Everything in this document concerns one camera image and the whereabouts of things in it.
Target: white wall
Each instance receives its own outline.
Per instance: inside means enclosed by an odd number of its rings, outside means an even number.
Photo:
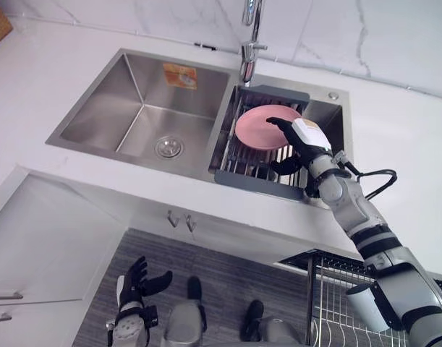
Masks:
[[[203,42],[237,51],[243,0],[0,0],[7,14]],[[442,0],[265,0],[270,59],[442,94]]]

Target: label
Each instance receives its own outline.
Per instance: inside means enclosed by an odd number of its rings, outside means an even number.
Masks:
[[[197,70],[194,67],[184,67],[182,65],[164,63],[164,77],[166,83],[172,87],[186,89],[197,89]]]
[[[320,129],[320,127],[316,123],[314,123],[313,121],[310,121],[309,119],[304,119],[304,118],[302,120],[309,128]]]

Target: kitchen counter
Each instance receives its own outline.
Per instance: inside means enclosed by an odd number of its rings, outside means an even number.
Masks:
[[[46,145],[120,49],[237,69],[239,57],[181,43],[12,19],[0,42],[0,208],[19,179],[39,171],[187,208],[360,259],[327,210]],[[259,61],[256,73],[349,92],[354,163],[399,180],[373,202],[425,268],[442,274],[442,99],[314,69]],[[379,181],[363,182],[366,192]]]

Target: metal grate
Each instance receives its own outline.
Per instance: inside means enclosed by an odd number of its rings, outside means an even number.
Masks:
[[[269,168],[269,163],[273,160],[282,162],[293,155],[292,146],[285,146],[278,150],[253,150],[243,145],[234,133],[235,125],[239,117],[251,108],[261,105],[285,105],[301,112],[300,105],[287,103],[275,97],[261,93],[246,93],[238,91],[238,99],[235,107],[232,108],[234,115],[229,132],[229,141],[224,152],[221,170],[244,176],[264,179],[289,186],[297,187],[299,183],[299,172],[292,175],[279,176]]]
[[[405,332],[389,329],[374,333],[349,305],[349,288],[375,280],[363,262],[311,249],[281,263],[307,270],[306,343],[310,346],[408,346]],[[435,281],[442,290],[442,281]]]
[[[405,332],[389,329],[374,333],[357,318],[346,290],[374,280],[365,273],[335,268],[334,260],[324,256],[316,265],[311,346],[408,346]]]

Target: sink strainer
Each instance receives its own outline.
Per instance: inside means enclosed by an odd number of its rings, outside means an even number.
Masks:
[[[156,154],[162,158],[174,158],[182,153],[184,144],[181,140],[172,137],[164,136],[156,141]]]

